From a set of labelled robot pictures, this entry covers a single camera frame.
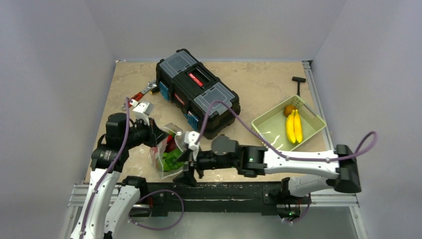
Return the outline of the green bell pepper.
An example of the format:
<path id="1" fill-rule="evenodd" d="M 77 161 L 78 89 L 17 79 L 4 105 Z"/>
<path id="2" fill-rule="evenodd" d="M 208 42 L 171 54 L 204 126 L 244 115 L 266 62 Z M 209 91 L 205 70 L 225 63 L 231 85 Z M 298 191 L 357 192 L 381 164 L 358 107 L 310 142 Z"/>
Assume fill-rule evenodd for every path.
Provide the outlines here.
<path id="1" fill-rule="evenodd" d="M 170 152 L 164 152 L 162 156 L 163 171 L 168 172 L 177 170 L 184 165 L 183 162 L 179 162 L 178 158 L 182 154 L 181 150 L 176 148 Z"/>

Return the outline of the clear zip top bag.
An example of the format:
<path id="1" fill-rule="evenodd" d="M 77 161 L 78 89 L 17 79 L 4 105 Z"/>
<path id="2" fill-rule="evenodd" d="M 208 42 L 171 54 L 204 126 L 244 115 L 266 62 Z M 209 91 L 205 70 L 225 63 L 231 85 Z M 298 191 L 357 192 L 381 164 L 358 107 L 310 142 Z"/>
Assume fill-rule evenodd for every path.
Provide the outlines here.
<path id="1" fill-rule="evenodd" d="M 180 127 L 178 127 L 177 125 L 173 123 L 168 123 L 167 125 L 162 127 L 162 130 L 167 132 L 168 135 L 170 134 L 174 135 L 174 139 L 177 132 L 180 132 L 180 131 L 183 132 L 183 130 Z M 156 174 L 158 175 L 159 179 L 173 177 L 177 175 L 178 173 L 180 173 L 183 169 L 183 166 L 182 166 L 177 170 L 172 170 L 168 172 L 163 171 L 162 156 L 163 156 L 163 153 L 165 152 L 166 142 L 167 142 L 167 139 L 161 141 L 156 147 L 152 147 L 149 150 L 150 163 L 152 167 L 154 168 Z"/>

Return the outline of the red chili pepper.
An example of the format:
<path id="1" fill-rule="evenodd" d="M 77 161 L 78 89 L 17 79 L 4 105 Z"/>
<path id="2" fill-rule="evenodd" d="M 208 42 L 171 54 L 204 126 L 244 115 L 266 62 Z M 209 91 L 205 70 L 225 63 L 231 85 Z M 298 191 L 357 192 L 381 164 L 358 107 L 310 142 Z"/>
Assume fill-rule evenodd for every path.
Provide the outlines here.
<path id="1" fill-rule="evenodd" d="M 177 148 L 174 135 L 169 135 L 166 142 L 165 153 L 169 153 Z"/>

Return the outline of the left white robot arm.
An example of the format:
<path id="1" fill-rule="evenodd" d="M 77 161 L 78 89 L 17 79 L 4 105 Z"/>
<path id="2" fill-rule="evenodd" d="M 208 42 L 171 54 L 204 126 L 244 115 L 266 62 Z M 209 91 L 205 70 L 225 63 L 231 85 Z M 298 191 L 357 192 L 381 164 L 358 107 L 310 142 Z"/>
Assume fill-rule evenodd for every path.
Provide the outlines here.
<path id="1" fill-rule="evenodd" d="M 91 154 L 88 193 L 72 239 L 102 239 L 112 192 L 129 158 L 129 150 L 146 145 L 154 147 L 167 137 L 147 113 L 139 113 L 132 121 L 128 113 L 108 117 L 105 133 L 98 139 Z"/>

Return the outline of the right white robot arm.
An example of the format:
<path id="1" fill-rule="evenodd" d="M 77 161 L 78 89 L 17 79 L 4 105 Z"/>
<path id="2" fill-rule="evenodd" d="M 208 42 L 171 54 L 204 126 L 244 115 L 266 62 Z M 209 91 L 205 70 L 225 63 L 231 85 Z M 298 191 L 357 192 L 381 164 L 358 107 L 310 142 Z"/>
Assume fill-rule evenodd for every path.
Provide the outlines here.
<path id="1" fill-rule="evenodd" d="M 195 187 L 196 173 L 203 177 L 206 170 L 235 168 L 239 175 L 249 178 L 276 173 L 300 174 L 298 178 L 282 180 L 279 195 L 287 203 L 329 188 L 346 194 L 361 192 L 357 162 L 346 145 L 338 145 L 335 151 L 279 151 L 240 145 L 238 141 L 220 135 L 212 141 L 210 150 L 203 151 L 199 136 L 195 131 L 182 135 L 184 152 L 177 161 L 184 163 L 184 167 L 173 179 L 174 183 Z"/>

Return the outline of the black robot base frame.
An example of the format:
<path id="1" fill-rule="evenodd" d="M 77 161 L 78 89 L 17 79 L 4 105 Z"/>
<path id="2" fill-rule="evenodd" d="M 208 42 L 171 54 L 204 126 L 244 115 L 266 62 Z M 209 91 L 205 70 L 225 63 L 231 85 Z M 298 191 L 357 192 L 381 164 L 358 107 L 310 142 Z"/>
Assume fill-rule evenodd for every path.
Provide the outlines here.
<path id="1" fill-rule="evenodd" d="M 166 217 L 170 212 L 260 213 L 295 219 L 301 207 L 311 203 L 306 195 L 294 198 L 281 182 L 204 182 L 196 187 L 170 182 L 148 183 L 146 192 L 155 192 L 138 201 L 130 211 L 132 217 Z"/>

